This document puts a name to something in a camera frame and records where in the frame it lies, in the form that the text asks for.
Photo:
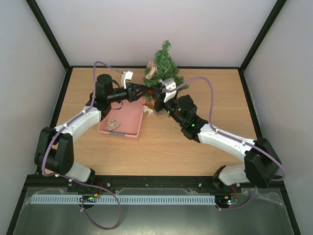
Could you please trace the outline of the small green christmas tree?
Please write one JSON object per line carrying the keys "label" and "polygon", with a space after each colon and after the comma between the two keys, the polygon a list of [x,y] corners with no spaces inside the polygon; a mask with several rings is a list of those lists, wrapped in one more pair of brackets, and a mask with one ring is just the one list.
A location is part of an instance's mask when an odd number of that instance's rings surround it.
{"label": "small green christmas tree", "polygon": [[[162,87],[162,81],[173,78],[176,86],[181,85],[184,83],[183,76],[180,76],[180,69],[175,64],[174,60],[172,59],[169,50],[172,44],[169,40],[166,40],[162,43],[161,49],[158,49],[155,54],[153,60],[156,63],[157,71],[154,73],[151,79],[146,79],[145,75],[142,78],[143,84],[147,85],[151,88],[151,86],[158,86]],[[189,88],[189,85],[184,85],[178,91],[176,91],[176,96],[174,99],[177,98],[179,91],[186,90]]]}

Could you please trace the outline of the beige fabric bow ornament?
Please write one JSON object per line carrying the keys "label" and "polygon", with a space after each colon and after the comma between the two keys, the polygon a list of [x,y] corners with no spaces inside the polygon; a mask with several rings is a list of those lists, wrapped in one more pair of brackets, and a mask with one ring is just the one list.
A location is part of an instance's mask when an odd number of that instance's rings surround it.
{"label": "beige fabric bow ornament", "polygon": [[154,60],[150,61],[145,70],[145,78],[151,79],[154,73],[157,71],[156,63]]}

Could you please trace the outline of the pink perforated plastic basket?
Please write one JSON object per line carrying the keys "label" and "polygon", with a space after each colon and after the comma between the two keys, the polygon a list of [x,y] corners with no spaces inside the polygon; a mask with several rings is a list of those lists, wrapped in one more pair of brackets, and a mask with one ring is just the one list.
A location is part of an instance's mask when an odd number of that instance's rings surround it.
{"label": "pink perforated plastic basket", "polygon": [[[144,113],[143,105],[145,102],[146,100],[144,98],[140,98],[134,102],[123,100],[121,103],[112,103],[112,109],[98,124],[97,131],[105,136],[138,140]],[[119,127],[112,131],[108,131],[107,121],[109,119],[119,122]]]}

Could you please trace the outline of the wooden heart ornament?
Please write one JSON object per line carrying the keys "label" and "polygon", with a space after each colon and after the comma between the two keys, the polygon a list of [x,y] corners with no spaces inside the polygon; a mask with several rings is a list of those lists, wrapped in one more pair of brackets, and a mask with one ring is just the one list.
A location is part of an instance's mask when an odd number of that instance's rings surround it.
{"label": "wooden heart ornament", "polygon": [[120,126],[120,122],[112,118],[108,119],[106,122],[106,131],[110,132],[117,129]]}

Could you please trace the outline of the red ribbon bow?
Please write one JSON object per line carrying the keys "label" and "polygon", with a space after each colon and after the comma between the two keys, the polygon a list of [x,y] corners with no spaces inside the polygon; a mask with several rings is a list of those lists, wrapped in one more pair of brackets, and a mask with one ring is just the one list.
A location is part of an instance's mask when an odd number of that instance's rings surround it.
{"label": "red ribbon bow", "polygon": [[154,98],[153,98],[153,91],[151,89],[149,89],[149,94],[150,94],[150,97],[151,97],[152,105],[154,106],[155,102],[154,102]]}

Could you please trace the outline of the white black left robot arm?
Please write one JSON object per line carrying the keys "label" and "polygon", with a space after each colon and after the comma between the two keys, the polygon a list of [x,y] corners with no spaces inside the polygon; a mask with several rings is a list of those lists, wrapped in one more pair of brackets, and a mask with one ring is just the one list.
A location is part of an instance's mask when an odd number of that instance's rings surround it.
{"label": "white black left robot arm", "polygon": [[122,74],[122,84],[114,88],[117,82],[108,74],[93,77],[93,92],[80,113],[62,125],[41,130],[35,153],[34,163],[41,168],[42,174],[62,175],[68,179],[87,182],[92,169],[74,160],[74,143],[89,128],[102,121],[112,110],[112,103],[126,100],[134,102],[145,95],[146,85],[126,83],[129,71]]}

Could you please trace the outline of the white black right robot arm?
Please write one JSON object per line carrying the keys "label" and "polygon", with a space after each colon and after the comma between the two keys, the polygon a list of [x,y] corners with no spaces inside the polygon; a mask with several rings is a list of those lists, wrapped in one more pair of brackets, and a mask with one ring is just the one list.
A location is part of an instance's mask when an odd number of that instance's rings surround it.
{"label": "white black right robot arm", "polygon": [[151,93],[155,111],[165,110],[186,138],[217,147],[242,161],[234,166],[223,165],[216,171],[213,186],[217,191],[223,192],[237,183],[267,188],[271,182],[281,180],[276,175],[281,161],[267,139],[243,138],[218,129],[197,115],[197,106],[189,95],[177,97],[176,93],[169,94],[155,86]]}

